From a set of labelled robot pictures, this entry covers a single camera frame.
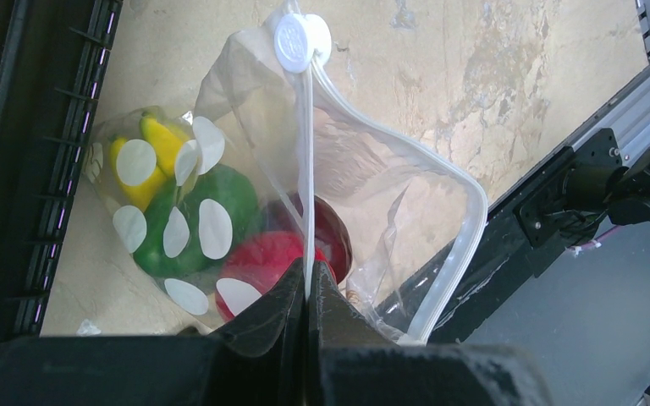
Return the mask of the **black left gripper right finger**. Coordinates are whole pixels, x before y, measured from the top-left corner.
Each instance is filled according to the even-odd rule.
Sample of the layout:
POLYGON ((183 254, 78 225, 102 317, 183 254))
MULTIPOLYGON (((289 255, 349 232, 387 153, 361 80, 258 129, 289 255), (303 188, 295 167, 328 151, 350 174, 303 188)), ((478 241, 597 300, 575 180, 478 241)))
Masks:
POLYGON ((400 346, 376 331, 312 268, 308 301, 309 405, 550 405, 533 359, 503 345, 400 346))

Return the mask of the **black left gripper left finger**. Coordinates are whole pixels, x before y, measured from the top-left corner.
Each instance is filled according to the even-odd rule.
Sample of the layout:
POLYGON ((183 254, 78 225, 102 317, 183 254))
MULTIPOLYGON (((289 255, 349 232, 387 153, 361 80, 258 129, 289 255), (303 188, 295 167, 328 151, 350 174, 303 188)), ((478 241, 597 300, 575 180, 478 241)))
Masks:
POLYGON ((286 405, 303 261, 207 334, 22 338, 0 348, 0 405, 286 405))

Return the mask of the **red toy apple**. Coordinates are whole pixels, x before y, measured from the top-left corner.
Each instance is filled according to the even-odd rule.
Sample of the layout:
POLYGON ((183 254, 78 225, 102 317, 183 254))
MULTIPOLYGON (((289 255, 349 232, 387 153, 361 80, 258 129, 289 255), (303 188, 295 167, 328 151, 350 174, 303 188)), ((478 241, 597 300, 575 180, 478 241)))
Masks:
POLYGON ((267 231, 251 236, 231 252, 216 281, 215 303, 224 322, 270 291, 304 255, 296 232, 267 231))

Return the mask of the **dark red toy fruit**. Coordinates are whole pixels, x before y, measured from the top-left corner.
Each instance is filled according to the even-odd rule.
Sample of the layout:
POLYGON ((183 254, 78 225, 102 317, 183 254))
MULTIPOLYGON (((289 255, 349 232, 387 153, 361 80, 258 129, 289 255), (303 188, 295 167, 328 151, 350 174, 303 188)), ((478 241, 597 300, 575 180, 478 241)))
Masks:
MULTIPOLYGON (((314 197, 315 246, 324 255, 333 270, 337 283, 341 283, 352 265, 352 246, 346 226, 336 211, 319 196, 314 197)), ((280 200, 271 200, 262 209, 264 231, 299 230, 297 221, 280 200)))

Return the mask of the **green toy pepper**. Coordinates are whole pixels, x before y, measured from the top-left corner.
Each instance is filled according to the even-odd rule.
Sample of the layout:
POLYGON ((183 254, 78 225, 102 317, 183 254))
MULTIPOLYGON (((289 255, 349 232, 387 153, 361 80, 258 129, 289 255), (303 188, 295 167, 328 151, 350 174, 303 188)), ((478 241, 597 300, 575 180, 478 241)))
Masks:
POLYGON ((251 181, 227 165, 182 187, 169 180, 145 211, 145 240, 133 258, 152 277, 205 272, 248 235, 258 212, 251 181))

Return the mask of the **clear zip top bag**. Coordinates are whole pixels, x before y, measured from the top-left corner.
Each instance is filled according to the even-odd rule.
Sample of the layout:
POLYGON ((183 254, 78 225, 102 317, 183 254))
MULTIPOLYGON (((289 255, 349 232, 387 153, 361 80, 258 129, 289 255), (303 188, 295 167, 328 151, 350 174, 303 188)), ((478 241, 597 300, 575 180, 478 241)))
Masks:
POLYGON ((326 22, 285 1, 261 25, 228 37, 192 108, 142 107, 96 128, 83 178, 102 200, 128 266, 174 306, 169 330, 191 325, 209 333, 230 322, 218 313, 216 281, 233 250, 267 232, 262 209, 271 200, 280 199, 297 221, 304 248, 297 259, 311 280, 313 263, 328 264, 315 246, 317 195, 350 236, 353 261, 341 283, 328 264, 344 299, 399 345, 429 339, 476 251, 487 197, 463 170, 349 104, 326 72, 331 52, 326 22), (175 160, 178 186, 223 164, 244 174, 256 191, 259 212, 250 232, 205 272, 152 277, 133 258, 145 240, 146 210, 128 202, 108 153, 115 134, 136 137, 145 111, 190 136, 175 160))

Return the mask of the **yellow toy banana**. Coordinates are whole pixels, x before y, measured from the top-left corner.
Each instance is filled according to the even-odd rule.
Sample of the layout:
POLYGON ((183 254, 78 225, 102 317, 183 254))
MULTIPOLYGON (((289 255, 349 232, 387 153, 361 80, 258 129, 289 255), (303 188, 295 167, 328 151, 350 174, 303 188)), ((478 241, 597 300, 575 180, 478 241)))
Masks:
POLYGON ((167 181, 174 179, 176 156, 189 140, 178 125, 153 111, 140 115, 135 138, 124 134, 111 138, 112 173, 131 205, 144 211, 167 181))

